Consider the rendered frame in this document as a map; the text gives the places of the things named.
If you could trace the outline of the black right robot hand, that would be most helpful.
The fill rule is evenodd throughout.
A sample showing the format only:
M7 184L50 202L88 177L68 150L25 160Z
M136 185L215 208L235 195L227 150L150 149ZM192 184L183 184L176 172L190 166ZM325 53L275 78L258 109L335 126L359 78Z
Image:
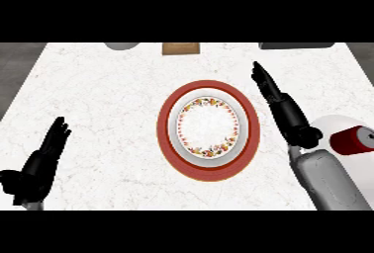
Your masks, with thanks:
M281 91L269 72L257 61L252 62L251 78L267 102L276 127L286 144L306 149L315 148L322 139L322 132L310 126L295 100L288 93Z

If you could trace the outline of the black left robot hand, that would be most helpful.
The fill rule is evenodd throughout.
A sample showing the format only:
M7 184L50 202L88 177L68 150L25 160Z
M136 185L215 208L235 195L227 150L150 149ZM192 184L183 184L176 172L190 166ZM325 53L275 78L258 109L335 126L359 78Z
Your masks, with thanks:
M20 171L1 170L0 184L3 192L13 196L13 205L44 203L57 172L62 151L71 130L57 117L47 131L43 144L32 152Z

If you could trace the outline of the red can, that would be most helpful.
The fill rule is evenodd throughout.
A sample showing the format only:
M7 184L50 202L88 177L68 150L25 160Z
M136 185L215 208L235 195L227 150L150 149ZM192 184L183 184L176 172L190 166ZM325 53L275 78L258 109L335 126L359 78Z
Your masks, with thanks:
M374 151L374 129L354 126L329 136L331 149L340 155L353 155Z

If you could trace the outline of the white floral rimmed plate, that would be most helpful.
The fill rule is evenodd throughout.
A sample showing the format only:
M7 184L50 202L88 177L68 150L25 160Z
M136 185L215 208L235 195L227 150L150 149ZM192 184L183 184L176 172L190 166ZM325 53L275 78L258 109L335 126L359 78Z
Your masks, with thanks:
M249 122L238 100L218 89L198 88L173 103L168 137L181 159L213 168L244 150Z

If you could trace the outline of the red round placemat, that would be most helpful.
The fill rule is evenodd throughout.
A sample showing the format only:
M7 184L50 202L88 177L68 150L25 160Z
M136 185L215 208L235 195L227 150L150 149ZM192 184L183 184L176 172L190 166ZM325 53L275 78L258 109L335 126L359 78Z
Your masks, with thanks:
M156 137L174 169L202 182L235 176L260 143L254 107L236 88L214 80L183 85L158 115Z

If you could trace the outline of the dark grey appliance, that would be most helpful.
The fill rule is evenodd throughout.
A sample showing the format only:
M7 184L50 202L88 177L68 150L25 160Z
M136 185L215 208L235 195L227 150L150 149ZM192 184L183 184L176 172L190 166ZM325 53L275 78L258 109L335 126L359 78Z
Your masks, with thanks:
M258 42L260 49L328 48L334 42Z

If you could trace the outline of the brown wooden block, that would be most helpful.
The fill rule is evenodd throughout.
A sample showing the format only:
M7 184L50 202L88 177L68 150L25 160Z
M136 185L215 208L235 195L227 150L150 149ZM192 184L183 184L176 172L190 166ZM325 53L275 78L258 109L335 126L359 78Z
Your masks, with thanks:
M198 42L164 42L162 55L199 54Z

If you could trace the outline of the grey rounded object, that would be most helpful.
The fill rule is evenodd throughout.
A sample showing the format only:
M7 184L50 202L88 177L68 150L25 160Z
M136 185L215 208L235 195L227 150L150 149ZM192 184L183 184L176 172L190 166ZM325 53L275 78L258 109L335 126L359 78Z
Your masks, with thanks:
M105 45L112 49L112 50L127 50L131 49L139 42L105 42Z

